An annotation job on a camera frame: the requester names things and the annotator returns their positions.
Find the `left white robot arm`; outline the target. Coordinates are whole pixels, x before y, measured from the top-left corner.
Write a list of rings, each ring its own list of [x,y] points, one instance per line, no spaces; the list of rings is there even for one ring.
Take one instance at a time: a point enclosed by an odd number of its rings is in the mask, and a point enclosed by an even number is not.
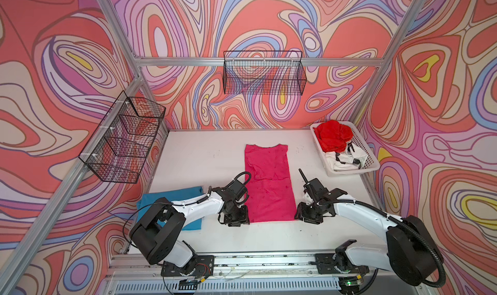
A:
[[[245,205],[249,199],[247,184],[252,175],[241,172],[224,187],[210,187],[206,194],[184,201],[162,197],[144,207],[145,213],[129,231],[130,242],[150,265],[162,265],[180,276],[212,274],[210,262],[198,256],[185,241],[179,241],[183,228],[204,217],[216,215],[220,224],[229,227],[248,225]]]

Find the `magenta t shirt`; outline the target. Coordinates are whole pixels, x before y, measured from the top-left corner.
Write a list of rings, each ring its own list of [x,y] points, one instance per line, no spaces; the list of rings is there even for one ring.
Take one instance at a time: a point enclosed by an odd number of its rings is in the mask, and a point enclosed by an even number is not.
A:
[[[246,202],[251,223],[292,221],[295,218],[296,201],[287,152],[288,146],[284,144],[245,147],[245,170],[251,174]]]

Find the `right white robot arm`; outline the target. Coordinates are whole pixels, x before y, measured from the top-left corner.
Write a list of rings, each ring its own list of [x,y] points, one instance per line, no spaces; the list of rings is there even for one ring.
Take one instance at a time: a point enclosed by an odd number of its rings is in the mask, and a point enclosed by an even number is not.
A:
[[[370,231],[381,245],[360,244],[349,239],[332,254],[318,254],[320,272],[349,274],[361,267],[393,272],[403,282],[441,288],[446,284],[444,258],[425,224],[416,216],[401,217],[359,201],[340,188],[328,190],[319,179],[305,179],[305,201],[297,206],[295,219],[320,225],[326,217],[343,217]]]

